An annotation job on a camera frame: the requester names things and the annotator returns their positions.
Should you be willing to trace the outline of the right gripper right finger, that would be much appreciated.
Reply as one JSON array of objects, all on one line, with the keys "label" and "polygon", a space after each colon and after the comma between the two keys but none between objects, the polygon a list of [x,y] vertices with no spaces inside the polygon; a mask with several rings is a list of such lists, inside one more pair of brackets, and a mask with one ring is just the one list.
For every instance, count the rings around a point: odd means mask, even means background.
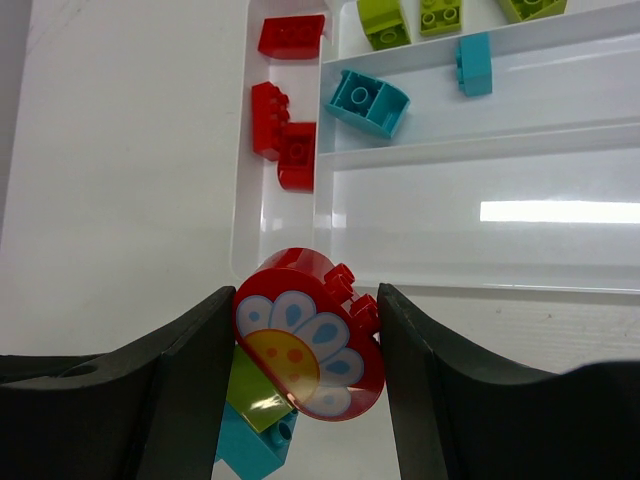
[{"label": "right gripper right finger", "polygon": [[563,374],[493,353],[377,293],[387,394],[405,479],[635,479],[639,364]]}]

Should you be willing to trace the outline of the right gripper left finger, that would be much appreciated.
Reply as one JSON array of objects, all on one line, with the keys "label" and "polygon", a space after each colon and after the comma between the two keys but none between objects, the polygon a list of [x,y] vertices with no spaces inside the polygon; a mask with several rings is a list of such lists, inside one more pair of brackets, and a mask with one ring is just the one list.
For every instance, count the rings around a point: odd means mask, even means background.
[{"label": "right gripper left finger", "polygon": [[234,289],[108,353],[1,359],[5,479],[208,479]]}]

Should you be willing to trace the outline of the green lego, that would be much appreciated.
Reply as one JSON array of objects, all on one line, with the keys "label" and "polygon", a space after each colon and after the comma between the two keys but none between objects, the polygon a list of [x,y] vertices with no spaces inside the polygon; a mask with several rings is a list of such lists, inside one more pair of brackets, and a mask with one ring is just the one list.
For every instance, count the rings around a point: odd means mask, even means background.
[{"label": "green lego", "polygon": [[294,411],[287,398],[239,345],[233,350],[226,401],[257,433],[266,431]]}]

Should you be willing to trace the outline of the teal stepped lego brick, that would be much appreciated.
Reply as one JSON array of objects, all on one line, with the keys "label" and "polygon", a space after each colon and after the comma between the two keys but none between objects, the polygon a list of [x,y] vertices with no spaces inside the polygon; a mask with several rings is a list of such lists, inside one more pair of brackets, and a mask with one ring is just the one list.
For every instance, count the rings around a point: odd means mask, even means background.
[{"label": "teal stepped lego brick", "polygon": [[215,463],[223,460],[240,479],[264,479],[284,465],[297,418],[293,409],[258,433],[226,402]]}]

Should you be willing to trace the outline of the red flower lego brick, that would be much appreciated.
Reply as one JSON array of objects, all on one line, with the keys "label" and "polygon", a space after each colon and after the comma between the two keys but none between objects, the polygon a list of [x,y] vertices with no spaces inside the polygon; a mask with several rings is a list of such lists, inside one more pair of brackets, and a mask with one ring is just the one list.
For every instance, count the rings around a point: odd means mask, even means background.
[{"label": "red flower lego brick", "polygon": [[305,415],[339,422],[371,409],[385,372],[376,299],[344,263],[303,247],[268,257],[236,291],[240,347]]}]

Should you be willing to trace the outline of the red arch lego brick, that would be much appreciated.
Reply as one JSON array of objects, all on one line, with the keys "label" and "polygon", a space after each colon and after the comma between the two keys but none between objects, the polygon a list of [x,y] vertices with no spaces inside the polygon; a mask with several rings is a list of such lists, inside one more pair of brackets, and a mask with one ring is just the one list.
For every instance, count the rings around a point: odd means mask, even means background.
[{"label": "red arch lego brick", "polygon": [[296,122],[284,127],[278,181],[287,191],[312,193],[316,154],[316,123]]}]

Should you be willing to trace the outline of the red slope lego brick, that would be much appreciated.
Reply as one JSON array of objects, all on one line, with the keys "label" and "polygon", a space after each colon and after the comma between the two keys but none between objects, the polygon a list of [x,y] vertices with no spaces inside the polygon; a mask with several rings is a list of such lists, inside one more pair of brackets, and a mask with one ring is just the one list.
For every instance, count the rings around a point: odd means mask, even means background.
[{"label": "red slope lego brick", "polygon": [[252,147],[263,158],[277,162],[284,127],[289,123],[289,97],[270,81],[251,89]]}]

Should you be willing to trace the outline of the teal rounded lego brick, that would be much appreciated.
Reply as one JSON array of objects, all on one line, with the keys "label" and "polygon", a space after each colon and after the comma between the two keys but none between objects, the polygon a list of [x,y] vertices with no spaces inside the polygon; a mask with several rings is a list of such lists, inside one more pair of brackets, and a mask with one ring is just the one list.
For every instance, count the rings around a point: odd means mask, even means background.
[{"label": "teal rounded lego brick", "polygon": [[392,139],[410,105],[398,87],[368,74],[345,69],[326,110],[338,120],[369,135]]}]

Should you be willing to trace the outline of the teal square lego brick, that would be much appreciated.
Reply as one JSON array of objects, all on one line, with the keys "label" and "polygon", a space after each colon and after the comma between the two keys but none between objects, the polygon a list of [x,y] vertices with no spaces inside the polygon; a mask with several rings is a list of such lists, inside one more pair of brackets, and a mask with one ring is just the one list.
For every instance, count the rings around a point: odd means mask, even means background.
[{"label": "teal square lego brick", "polygon": [[492,93],[492,56],[488,32],[461,37],[455,50],[455,60],[458,88],[466,97]]}]

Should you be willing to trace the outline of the red wedge lego brick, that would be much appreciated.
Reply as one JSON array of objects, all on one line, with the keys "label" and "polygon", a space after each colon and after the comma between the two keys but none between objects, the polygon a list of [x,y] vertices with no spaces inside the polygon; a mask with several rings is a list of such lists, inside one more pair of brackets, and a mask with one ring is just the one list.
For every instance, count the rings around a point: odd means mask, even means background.
[{"label": "red wedge lego brick", "polygon": [[323,14],[269,17],[263,22],[258,51],[277,60],[312,60],[319,56]]}]

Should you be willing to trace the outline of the green square lego brick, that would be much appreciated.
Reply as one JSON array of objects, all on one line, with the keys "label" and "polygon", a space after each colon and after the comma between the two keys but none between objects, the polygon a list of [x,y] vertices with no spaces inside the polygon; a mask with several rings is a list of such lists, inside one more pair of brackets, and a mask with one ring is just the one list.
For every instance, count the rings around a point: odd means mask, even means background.
[{"label": "green square lego brick", "polygon": [[435,37],[462,29],[461,0],[421,0],[420,34]]}]

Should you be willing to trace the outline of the small green lego brick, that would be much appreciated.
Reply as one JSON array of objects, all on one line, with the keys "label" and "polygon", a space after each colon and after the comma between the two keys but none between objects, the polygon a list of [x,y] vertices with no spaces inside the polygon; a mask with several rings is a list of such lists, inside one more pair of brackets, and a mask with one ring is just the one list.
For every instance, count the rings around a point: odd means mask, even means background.
[{"label": "small green lego brick", "polygon": [[398,0],[358,0],[356,5],[364,35],[374,50],[411,43],[404,10]]}]

